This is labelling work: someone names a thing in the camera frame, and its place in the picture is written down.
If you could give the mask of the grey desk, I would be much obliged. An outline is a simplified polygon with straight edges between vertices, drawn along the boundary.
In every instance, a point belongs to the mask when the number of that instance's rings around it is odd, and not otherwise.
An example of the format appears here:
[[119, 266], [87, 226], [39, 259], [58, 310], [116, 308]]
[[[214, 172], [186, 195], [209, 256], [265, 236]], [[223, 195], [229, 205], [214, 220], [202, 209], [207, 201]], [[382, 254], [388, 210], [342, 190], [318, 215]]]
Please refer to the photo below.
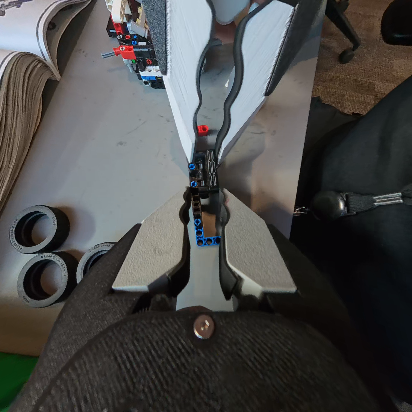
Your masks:
[[[17, 278], [31, 255], [16, 251], [9, 229], [23, 209], [63, 210], [70, 234], [62, 250], [80, 259], [117, 241], [187, 184], [187, 160], [165, 90], [139, 83], [115, 45], [108, 10], [96, 1], [68, 59], [1, 215], [1, 352], [38, 356], [62, 304], [31, 308]], [[290, 236], [324, 11], [275, 91], [219, 168], [224, 188]]]

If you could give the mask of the black brick beam assembly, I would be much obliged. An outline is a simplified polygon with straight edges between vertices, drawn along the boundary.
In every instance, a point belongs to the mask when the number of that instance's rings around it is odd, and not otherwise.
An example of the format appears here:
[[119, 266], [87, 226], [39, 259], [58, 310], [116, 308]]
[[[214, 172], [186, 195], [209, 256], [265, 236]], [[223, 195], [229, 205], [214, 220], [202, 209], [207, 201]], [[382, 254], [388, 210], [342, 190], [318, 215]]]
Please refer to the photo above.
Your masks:
[[189, 187], [192, 196], [193, 218], [201, 219], [203, 223], [202, 207], [209, 214], [215, 214], [218, 204], [218, 191], [211, 192], [207, 184], [205, 167], [206, 151], [196, 152], [192, 162], [188, 164]]

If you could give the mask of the black office chair base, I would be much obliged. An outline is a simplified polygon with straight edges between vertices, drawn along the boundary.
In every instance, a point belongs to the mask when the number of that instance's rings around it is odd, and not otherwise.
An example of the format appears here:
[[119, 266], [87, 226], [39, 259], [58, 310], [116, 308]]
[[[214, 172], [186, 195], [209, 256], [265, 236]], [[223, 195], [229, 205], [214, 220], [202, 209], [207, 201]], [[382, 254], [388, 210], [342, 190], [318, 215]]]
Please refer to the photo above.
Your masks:
[[[345, 16], [349, 1], [328, 0], [325, 15], [352, 43], [352, 47], [343, 50], [338, 59], [341, 64], [350, 62], [361, 41], [353, 26]], [[412, 45], [412, 2], [395, 0], [389, 4], [381, 19], [381, 35], [386, 44]]]

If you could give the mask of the open instruction booklet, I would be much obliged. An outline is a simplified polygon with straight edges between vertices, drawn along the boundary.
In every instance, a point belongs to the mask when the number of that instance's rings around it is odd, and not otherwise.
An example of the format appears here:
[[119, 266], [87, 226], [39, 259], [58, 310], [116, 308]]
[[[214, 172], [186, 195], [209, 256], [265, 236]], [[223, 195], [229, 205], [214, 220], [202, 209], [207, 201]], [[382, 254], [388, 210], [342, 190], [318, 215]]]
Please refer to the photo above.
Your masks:
[[87, 0], [0, 2], [0, 209], [7, 202], [42, 114], [47, 80], [60, 80], [57, 51]]

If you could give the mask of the black grille tile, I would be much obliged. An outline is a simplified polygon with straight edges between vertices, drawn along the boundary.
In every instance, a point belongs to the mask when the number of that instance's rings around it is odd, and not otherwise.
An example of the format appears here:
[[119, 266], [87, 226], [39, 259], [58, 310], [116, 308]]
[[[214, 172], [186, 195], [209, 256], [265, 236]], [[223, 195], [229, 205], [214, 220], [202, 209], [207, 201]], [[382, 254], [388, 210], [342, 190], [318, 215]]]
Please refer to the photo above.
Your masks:
[[217, 167], [215, 164], [214, 150], [206, 151], [205, 167], [207, 172], [207, 184], [211, 192], [219, 190]]

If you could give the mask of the person's right hand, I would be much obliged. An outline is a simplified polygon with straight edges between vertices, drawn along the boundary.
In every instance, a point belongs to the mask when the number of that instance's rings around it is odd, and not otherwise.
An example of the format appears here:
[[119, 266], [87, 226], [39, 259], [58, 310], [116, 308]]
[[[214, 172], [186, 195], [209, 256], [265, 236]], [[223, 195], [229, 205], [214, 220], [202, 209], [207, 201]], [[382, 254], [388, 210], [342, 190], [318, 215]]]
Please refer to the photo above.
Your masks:
[[231, 22], [226, 25], [222, 25], [215, 21], [214, 24], [214, 38], [219, 39], [222, 44], [230, 44], [234, 42], [234, 36], [236, 32], [236, 24]]

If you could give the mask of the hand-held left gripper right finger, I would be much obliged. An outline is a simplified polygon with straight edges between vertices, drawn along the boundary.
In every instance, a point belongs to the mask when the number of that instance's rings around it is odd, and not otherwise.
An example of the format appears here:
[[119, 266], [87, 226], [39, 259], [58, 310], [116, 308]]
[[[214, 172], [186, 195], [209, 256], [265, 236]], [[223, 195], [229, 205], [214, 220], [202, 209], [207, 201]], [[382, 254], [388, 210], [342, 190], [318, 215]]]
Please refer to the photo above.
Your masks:
[[265, 221], [226, 189], [219, 192], [219, 276], [224, 297], [295, 293], [297, 287]]

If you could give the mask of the blue L-shaped brick beam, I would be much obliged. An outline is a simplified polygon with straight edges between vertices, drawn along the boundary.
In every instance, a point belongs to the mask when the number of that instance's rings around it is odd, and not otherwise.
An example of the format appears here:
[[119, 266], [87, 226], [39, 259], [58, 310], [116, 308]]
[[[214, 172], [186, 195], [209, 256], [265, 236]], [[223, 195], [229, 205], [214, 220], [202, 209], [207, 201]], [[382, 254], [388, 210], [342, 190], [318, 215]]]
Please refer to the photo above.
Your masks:
[[194, 219], [196, 243], [199, 247], [220, 245], [221, 236], [205, 236], [201, 219]]

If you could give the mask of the black rubber tyre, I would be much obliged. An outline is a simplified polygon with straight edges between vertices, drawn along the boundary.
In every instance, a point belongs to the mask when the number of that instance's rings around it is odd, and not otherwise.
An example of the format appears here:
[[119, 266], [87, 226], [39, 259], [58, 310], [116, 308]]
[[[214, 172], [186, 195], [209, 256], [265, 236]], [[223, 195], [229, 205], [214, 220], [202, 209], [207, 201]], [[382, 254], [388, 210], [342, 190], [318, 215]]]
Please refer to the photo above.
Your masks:
[[90, 269], [109, 251], [116, 242], [103, 242], [90, 248], [82, 256], [76, 270], [76, 281], [79, 284]]
[[[61, 273], [61, 282], [52, 295], [41, 286], [45, 267], [53, 263]], [[68, 252], [40, 253], [23, 266], [17, 280], [17, 293], [24, 303], [32, 308], [44, 308], [64, 302], [77, 286], [77, 259]]]
[[[47, 217], [51, 222], [51, 232], [40, 243], [32, 238], [35, 223]], [[60, 209], [46, 205], [34, 205], [21, 211], [13, 220], [9, 230], [11, 245], [22, 254], [49, 253], [57, 250], [67, 239], [70, 222]]]

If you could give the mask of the green parts tray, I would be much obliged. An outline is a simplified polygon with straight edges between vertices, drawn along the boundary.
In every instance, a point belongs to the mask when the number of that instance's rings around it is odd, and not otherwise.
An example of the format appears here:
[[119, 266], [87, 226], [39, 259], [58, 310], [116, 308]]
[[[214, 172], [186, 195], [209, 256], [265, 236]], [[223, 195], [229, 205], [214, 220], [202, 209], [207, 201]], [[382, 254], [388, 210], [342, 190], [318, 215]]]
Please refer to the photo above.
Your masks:
[[26, 384], [38, 357], [0, 353], [0, 411], [8, 411]]

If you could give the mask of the brick-built model vehicle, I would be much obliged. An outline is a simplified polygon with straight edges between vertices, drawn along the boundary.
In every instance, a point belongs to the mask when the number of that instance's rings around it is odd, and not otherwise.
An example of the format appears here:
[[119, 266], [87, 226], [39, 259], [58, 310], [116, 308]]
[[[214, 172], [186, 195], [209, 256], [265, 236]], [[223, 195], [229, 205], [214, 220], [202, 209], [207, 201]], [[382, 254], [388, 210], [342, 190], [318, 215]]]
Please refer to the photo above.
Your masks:
[[101, 57], [120, 56], [143, 85], [165, 89], [143, 1], [106, 0], [105, 3], [110, 12], [106, 31], [109, 37], [117, 39], [118, 46], [101, 53]]

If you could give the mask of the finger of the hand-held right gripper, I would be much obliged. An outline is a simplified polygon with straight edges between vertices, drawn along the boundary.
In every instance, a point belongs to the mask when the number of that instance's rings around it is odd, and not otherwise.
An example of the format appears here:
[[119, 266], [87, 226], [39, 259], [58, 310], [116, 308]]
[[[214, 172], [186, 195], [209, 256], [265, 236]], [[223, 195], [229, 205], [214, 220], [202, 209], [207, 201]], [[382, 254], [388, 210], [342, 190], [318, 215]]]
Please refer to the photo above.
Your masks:
[[219, 163], [261, 108], [279, 58], [295, 6], [267, 1], [252, 6], [238, 24], [234, 43], [234, 78], [223, 106], [224, 119], [215, 142]]
[[211, 1], [166, 1], [165, 86], [188, 162], [192, 162], [197, 143], [197, 113], [202, 103], [201, 65], [213, 23]]

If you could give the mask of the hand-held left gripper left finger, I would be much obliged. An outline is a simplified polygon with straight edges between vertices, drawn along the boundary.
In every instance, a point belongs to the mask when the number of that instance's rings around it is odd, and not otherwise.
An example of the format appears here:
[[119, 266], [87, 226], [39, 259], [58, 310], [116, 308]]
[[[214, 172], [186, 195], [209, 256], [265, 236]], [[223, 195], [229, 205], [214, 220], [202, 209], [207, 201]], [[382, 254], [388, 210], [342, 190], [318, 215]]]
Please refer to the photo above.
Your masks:
[[189, 188], [143, 220], [112, 284], [116, 291], [178, 296], [189, 280]]

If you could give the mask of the black badge reel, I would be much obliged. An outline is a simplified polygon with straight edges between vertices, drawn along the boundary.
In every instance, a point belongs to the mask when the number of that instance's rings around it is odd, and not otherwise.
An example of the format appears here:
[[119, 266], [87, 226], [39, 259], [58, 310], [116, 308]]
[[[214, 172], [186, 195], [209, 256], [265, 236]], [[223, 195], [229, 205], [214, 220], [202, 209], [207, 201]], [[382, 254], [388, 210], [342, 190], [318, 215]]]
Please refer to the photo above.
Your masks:
[[335, 221], [348, 215], [346, 195], [334, 191], [321, 191], [316, 193], [308, 206], [295, 208], [293, 217], [312, 214], [314, 218], [322, 221]]

